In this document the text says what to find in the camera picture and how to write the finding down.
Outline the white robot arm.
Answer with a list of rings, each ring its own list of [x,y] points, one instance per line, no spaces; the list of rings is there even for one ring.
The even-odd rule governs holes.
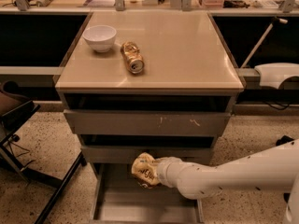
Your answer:
[[[283,224],[299,224],[298,139],[215,167],[164,158],[157,176],[163,185],[191,200],[227,189],[279,189],[290,195]]]

